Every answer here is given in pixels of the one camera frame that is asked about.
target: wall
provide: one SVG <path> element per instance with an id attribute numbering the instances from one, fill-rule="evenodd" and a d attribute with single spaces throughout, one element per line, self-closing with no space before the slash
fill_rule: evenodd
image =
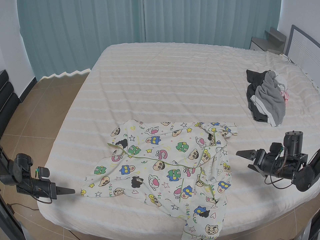
<path id="1" fill-rule="evenodd" d="M 0 0 L 0 70 L 2 69 L 7 70 L 18 97 L 35 77 L 20 35 L 17 0 Z"/>
<path id="2" fill-rule="evenodd" d="M 278 30 L 287 37 L 284 51 L 292 24 L 320 43 L 320 0 L 282 0 Z"/>

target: cartoon print shirt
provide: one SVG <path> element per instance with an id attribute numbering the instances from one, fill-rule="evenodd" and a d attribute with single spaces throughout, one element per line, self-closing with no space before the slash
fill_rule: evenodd
<path id="1" fill-rule="evenodd" d="M 143 123 L 129 120 L 111 133 L 114 147 L 89 172 L 84 197 L 127 195 L 186 220 L 182 240 L 219 236 L 231 186 L 224 122 Z"/>

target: white bed sheet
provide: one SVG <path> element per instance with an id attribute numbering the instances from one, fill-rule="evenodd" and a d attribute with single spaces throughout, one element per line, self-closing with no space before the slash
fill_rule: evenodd
<path id="1" fill-rule="evenodd" d="M 276 70 L 288 81 L 289 105 L 280 127 L 253 120 L 248 109 L 246 70 Z M 107 138 L 129 119 L 151 122 L 235 122 L 229 139 L 232 187 L 222 235 L 248 230 L 314 198 L 319 182 L 302 193 L 264 184 L 247 168 L 238 150 L 269 150 L 286 131 L 304 132 L 304 153 L 319 148 L 320 95 L 295 65 L 280 56 L 226 46 L 135 43 L 108 47 L 75 98 L 54 142 L 46 167 L 57 186 L 76 194 L 39 203 L 55 224 L 110 239 L 180 239 L 184 221 L 171 218 L 125 195 L 85 198 L 80 186 L 87 171 L 109 156 Z M 286 186 L 289 180 L 279 182 Z"/>

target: gray nightstand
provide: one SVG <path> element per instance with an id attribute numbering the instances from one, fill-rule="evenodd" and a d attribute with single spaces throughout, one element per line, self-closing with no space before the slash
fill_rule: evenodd
<path id="1" fill-rule="evenodd" d="M 273 27 L 270 28 L 270 31 L 265 30 L 265 34 L 267 40 L 257 37 L 251 38 L 250 50 L 282 54 L 287 37 Z"/>

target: gray cloth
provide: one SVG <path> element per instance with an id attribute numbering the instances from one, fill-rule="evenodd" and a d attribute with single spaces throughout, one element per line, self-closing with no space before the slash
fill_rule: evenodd
<path id="1" fill-rule="evenodd" d="M 272 127 L 279 126 L 286 114 L 285 100 L 276 88 L 275 77 L 274 71 L 268 71 L 255 91 L 255 102 L 262 107 Z"/>

